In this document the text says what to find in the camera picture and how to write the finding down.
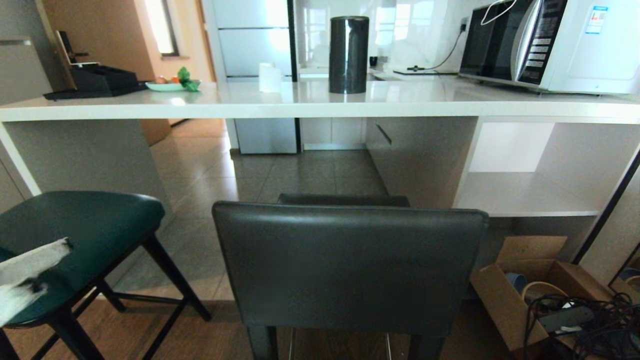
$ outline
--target cabinet handle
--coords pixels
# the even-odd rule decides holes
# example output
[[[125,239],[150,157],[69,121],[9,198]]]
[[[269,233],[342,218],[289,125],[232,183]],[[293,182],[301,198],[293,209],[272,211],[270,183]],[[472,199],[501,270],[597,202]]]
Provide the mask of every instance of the cabinet handle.
[[[385,140],[389,143],[389,145],[391,145],[391,138],[389,137],[389,135],[387,135],[387,133],[384,130],[382,130],[382,126],[376,123],[376,127],[378,128],[378,130],[380,130],[380,133],[382,133],[382,136],[385,137]]]

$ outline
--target paper towel roll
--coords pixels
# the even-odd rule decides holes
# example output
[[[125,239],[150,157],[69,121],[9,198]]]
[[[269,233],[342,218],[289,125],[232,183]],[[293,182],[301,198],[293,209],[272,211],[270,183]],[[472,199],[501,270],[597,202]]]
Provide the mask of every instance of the paper towel roll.
[[[258,81],[261,92],[280,92],[282,71],[274,63],[260,63]]]

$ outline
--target wooden floor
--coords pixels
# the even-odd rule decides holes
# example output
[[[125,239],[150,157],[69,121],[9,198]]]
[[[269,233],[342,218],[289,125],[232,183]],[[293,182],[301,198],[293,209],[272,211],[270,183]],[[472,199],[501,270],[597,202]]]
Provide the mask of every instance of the wooden floor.
[[[96,300],[80,317],[84,329],[108,359],[140,359],[172,306],[127,301],[124,314]],[[154,359],[250,360],[246,331],[231,301],[205,302],[213,320],[204,322],[190,307],[182,313]],[[21,359],[30,359],[52,331],[46,327],[6,330]],[[278,328],[280,359],[287,359],[291,330]],[[393,335],[392,358],[406,359],[408,337]],[[60,341],[46,359],[74,359]],[[383,334],[298,329],[296,360],[386,360]],[[512,359],[497,329],[478,302],[464,303],[442,354],[445,360]]]

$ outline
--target black thermos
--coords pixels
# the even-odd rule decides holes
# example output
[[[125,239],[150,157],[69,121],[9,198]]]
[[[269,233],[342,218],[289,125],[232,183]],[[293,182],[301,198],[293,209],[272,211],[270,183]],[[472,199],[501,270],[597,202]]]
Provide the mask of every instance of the black thermos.
[[[329,92],[357,94],[367,91],[369,18],[331,18]]]

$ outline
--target black tray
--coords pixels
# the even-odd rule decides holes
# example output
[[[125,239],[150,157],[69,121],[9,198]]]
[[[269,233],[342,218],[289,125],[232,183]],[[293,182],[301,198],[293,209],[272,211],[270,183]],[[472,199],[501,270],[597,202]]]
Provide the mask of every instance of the black tray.
[[[147,86],[144,82],[138,83],[136,86],[130,86],[128,88],[120,88],[116,90],[100,91],[100,92],[87,92],[78,91],[76,89],[62,90],[56,92],[50,92],[44,94],[44,98],[47,100],[64,100],[64,99],[91,99],[94,97],[116,97],[120,95],[129,94],[132,92],[145,90]]]

